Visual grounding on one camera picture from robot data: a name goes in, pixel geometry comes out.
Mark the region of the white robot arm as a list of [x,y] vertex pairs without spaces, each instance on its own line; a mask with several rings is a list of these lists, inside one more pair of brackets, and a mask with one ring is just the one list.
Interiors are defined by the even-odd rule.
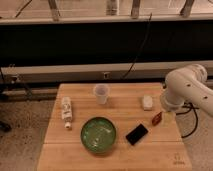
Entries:
[[213,90],[205,85],[206,81],[207,71],[200,64],[169,72],[165,77],[166,89],[160,96],[162,107],[175,111],[189,101],[213,117]]

